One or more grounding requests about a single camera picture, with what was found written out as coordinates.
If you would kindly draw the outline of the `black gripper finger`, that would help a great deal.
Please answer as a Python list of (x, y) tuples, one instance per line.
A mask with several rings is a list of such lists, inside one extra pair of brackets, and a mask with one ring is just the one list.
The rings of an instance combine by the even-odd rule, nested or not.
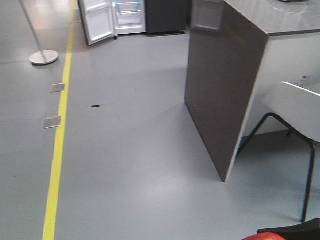
[(286, 240), (319, 240), (320, 219), (314, 218), (292, 226), (258, 229), (257, 233), (273, 233)]

